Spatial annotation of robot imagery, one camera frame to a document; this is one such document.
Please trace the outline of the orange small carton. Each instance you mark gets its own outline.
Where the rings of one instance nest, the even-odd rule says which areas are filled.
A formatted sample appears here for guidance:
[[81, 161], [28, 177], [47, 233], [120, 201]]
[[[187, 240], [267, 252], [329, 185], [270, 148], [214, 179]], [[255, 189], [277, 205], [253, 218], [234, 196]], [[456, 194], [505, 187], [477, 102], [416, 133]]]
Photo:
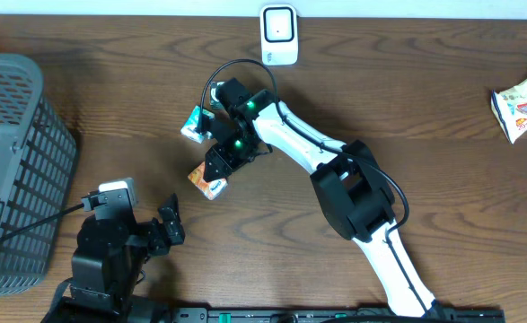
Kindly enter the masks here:
[[228, 182], [226, 179], [205, 181], [205, 170], [206, 165], [202, 162], [188, 175], [188, 179], [208, 200], [215, 200], [225, 191]]

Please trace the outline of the white snack bag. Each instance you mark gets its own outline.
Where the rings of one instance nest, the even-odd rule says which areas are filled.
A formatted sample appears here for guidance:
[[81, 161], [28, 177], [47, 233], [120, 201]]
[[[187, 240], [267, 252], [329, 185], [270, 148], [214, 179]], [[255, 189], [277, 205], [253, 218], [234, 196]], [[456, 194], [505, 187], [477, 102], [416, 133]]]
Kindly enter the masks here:
[[527, 131], [527, 78], [514, 87], [491, 92], [491, 110], [510, 144]]

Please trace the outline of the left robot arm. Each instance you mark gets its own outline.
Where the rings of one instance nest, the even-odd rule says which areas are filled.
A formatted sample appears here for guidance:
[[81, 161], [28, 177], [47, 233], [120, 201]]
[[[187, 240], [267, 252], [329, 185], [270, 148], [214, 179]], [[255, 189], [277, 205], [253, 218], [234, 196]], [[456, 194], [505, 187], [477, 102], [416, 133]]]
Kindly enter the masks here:
[[143, 265], [184, 242], [178, 198], [158, 208], [160, 219], [139, 223], [125, 189], [82, 198], [86, 218], [77, 235], [72, 276], [58, 285], [44, 321], [171, 322], [162, 303], [134, 295], [145, 278]]

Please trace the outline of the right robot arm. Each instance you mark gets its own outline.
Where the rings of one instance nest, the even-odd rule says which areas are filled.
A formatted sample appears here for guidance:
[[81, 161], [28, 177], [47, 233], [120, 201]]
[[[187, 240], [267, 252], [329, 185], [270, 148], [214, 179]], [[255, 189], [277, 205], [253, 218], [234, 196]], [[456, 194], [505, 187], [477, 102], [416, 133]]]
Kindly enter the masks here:
[[206, 153], [205, 181], [226, 179], [253, 162], [260, 144], [277, 148], [309, 173], [324, 217], [338, 235], [363, 251], [391, 312], [426, 319], [444, 316], [399, 236], [404, 221], [396, 218], [393, 204], [405, 195], [364, 143], [346, 144], [325, 136], [295, 116], [273, 92], [253, 94], [235, 78], [216, 85], [212, 99], [230, 120], [205, 121], [216, 140]]

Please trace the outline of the teal small carton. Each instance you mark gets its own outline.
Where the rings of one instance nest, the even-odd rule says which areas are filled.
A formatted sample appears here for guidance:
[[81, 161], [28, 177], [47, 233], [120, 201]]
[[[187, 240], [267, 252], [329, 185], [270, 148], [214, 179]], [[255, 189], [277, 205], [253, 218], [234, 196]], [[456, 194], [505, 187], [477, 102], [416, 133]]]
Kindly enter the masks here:
[[212, 139], [213, 135], [209, 131], [206, 131], [202, 134], [198, 132], [199, 110], [200, 110], [199, 106], [196, 106], [192, 110], [185, 124], [181, 128], [180, 133], [186, 136], [188, 139], [196, 143], [202, 144], [205, 139], [207, 140]]

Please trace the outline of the dark green round-logo box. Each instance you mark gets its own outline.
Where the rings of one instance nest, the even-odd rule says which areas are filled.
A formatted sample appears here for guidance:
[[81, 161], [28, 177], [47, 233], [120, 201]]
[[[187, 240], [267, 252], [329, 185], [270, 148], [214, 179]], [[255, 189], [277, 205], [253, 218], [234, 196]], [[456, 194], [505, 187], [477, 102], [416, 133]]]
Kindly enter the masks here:
[[217, 97], [219, 88], [224, 84], [224, 82], [211, 82], [209, 95], [210, 95], [210, 107], [212, 109], [222, 109], [224, 106]]

